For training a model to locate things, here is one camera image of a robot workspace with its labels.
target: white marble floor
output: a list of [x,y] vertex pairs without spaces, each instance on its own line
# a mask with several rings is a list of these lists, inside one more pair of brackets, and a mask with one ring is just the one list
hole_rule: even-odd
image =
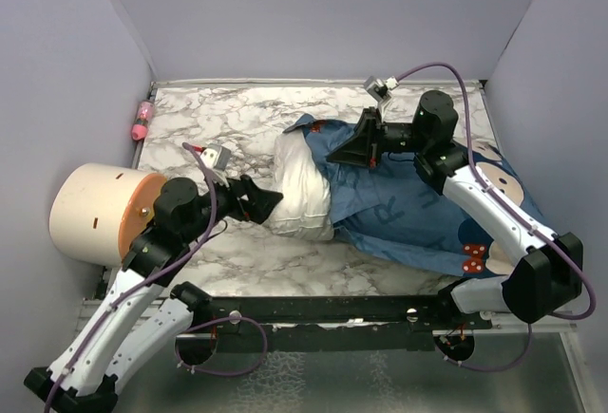
[[[387,114],[390,122],[408,121],[427,90],[449,94],[461,115],[456,136],[464,137],[463,99],[457,86],[402,85]],[[494,142],[479,87],[468,87],[472,133]],[[361,109],[374,105],[363,88],[353,86],[167,87],[157,92],[157,114],[143,145],[139,168],[170,178],[202,176],[189,141],[211,141],[232,149],[230,176],[248,174],[262,187],[272,180],[275,137],[308,112],[319,118],[356,122]],[[424,294],[454,277],[374,258],[338,242],[312,243],[271,235],[254,224],[228,219],[227,231],[206,244],[174,280],[190,281],[213,295],[365,295]]]

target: lavender wall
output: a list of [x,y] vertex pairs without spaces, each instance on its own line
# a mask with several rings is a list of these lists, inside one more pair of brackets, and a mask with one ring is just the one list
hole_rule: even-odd
[[[115,0],[160,80],[364,78],[431,60],[488,78],[530,0]],[[420,77],[449,78],[443,70]]]
[[129,127],[151,75],[108,0],[0,0],[0,410],[42,411],[22,387],[73,338],[101,270],[48,236],[77,166],[127,165]]
[[598,311],[580,324],[581,341],[608,408],[607,1],[534,0],[487,97],[503,150],[542,210],[585,244]]

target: white padding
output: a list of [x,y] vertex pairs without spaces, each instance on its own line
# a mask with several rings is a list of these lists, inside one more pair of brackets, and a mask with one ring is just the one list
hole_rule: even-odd
[[306,240],[330,240],[330,184],[316,169],[301,131],[279,135],[275,141],[275,190],[283,199],[265,226],[273,234]]

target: metal bolt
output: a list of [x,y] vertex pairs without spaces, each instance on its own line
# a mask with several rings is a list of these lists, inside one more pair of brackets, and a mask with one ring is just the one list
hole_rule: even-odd
[[408,314],[408,321],[410,323],[415,323],[418,321],[418,316],[416,316],[417,313],[418,313],[418,310],[416,310],[416,309],[408,309],[407,314]]
[[234,318],[234,319],[230,320],[230,324],[237,325],[240,322],[240,318],[243,315],[241,315],[240,311],[238,311],[238,310],[232,310],[230,313],[228,313],[228,316],[230,318]]

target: pink tube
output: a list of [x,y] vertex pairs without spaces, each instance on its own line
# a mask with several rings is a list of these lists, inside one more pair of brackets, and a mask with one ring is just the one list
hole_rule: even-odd
[[134,141],[140,141],[148,134],[148,124],[154,115],[154,104],[151,102],[141,102],[137,110],[137,117],[133,128],[131,129],[131,137]]

